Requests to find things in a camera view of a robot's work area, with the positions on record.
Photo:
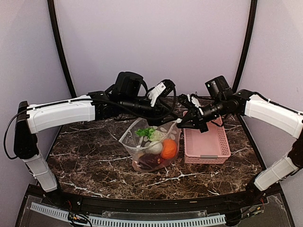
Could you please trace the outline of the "orange toy fruit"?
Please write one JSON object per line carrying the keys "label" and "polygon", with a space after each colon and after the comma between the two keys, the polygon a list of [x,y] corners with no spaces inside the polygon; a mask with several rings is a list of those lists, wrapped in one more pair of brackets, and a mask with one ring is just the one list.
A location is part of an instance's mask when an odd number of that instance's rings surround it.
{"label": "orange toy fruit", "polygon": [[165,139],[162,143],[163,149],[161,152],[161,157],[163,159],[171,159],[173,158],[177,153],[177,144],[172,139]]}

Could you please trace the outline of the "pale green toy cabbage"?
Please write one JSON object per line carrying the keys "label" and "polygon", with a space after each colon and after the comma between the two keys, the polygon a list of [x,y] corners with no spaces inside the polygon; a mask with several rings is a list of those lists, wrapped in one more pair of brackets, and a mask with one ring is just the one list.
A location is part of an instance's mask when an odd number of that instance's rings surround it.
{"label": "pale green toy cabbage", "polygon": [[166,137],[166,133],[156,130],[150,136],[150,141],[161,141],[165,137]]}

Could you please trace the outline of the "clear zip top bag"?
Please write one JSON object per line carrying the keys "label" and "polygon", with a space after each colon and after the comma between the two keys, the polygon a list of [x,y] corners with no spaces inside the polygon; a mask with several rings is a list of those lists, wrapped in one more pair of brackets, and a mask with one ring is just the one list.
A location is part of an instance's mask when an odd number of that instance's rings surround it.
{"label": "clear zip top bag", "polygon": [[161,126],[149,126],[145,119],[135,120],[119,142],[132,158],[138,172],[153,172],[169,166],[178,157],[180,119]]}

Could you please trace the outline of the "dark purple toy onion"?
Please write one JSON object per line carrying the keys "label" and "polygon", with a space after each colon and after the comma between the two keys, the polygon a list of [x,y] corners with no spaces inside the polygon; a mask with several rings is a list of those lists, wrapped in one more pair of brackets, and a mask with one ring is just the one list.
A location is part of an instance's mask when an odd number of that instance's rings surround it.
{"label": "dark purple toy onion", "polygon": [[144,154],[139,158],[139,162],[147,166],[158,166],[161,163],[161,156],[155,154]]}

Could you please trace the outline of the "green toy leaf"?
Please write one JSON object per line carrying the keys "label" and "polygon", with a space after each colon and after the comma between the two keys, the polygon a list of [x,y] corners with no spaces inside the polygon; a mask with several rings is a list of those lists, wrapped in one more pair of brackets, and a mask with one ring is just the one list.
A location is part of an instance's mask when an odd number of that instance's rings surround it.
{"label": "green toy leaf", "polygon": [[151,140],[155,131],[156,130],[154,128],[150,127],[145,129],[138,129],[135,131],[135,134],[137,136],[147,137],[149,140]]}

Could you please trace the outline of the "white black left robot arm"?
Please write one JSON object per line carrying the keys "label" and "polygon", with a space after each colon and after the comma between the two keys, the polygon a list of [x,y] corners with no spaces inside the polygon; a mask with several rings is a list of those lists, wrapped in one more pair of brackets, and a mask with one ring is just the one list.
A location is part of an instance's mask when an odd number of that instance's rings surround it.
{"label": "white black left robot arm", "polygon": [[38,148],[38,132],[75,122],[106,120],[121,114],[146,119],[150,126],[160,126],[177,119],[174,107],[175,104],[168,105],[160,98],[114,96],[104,91],[43,105],[29,105],[23,101],[15,117],[14,153],[48,192],[49,200],[56,206],[63,206],[67,196],[58,189],[59,182]]}

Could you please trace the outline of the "white toy radish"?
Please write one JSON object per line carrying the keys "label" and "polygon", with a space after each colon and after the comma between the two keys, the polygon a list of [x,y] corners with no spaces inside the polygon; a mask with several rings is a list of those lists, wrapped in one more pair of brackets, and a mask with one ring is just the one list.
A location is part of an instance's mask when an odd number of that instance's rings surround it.
{"label": "white toy radish", "polygon": [[160,141],[152,141],[145,153],[158,155],[163,150],[163,144]]}

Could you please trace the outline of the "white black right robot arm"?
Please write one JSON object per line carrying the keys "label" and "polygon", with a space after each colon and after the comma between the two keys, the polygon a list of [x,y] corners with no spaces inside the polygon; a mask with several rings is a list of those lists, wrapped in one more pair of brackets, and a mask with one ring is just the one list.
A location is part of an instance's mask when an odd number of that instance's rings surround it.
{"label": "white black right robot arm", "polygon": [[252,205],[260,197],[260,192],[271,185],[294,175],[303,167],[303,114],[266,99],[258,92],[240,90],[226,98],[217,97],[206,106],[201,106],[195,95],[180,95],[178,101],[187,113],[177,124],[180,129],[198,129],[208,131],[207,122],[227,114],[239,114],[266,122],[275,126],[296,141],[291,150],[269,168],[259,173],[242,194],[242,202]]}

